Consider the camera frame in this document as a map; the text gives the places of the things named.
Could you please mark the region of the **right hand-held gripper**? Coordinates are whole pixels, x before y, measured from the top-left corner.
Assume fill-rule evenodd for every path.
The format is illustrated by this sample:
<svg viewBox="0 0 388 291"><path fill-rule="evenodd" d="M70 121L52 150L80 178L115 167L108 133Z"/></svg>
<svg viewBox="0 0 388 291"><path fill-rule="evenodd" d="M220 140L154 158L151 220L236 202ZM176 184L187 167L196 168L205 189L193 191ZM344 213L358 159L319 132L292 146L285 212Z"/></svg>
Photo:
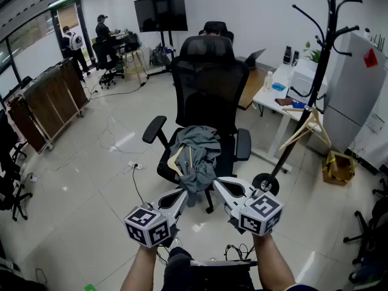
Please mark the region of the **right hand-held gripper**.
<svg viewBox="0 0 388 291"><path fill-rule="evenodd" d="M229 223L239 233L264 236L279 223L284 204L270 191L255 190L246 180L232 176L214 179L213 188L224 198L230 211Z"/></svg>

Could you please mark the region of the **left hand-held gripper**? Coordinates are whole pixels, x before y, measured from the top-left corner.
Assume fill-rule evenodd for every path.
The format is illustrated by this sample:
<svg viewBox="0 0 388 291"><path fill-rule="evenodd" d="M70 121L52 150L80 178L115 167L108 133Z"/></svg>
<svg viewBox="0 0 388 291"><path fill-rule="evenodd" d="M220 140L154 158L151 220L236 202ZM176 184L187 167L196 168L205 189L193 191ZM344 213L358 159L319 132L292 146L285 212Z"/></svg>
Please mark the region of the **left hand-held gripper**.
<svg viewBox="0 0 388 291"><path fill-rule="evenodd" d="M124 218L129 237L146 248L170 247L179 232L176 222L187 199L187 191L177 188L159 196L158 209L147 203L136 206Z"/></svg>

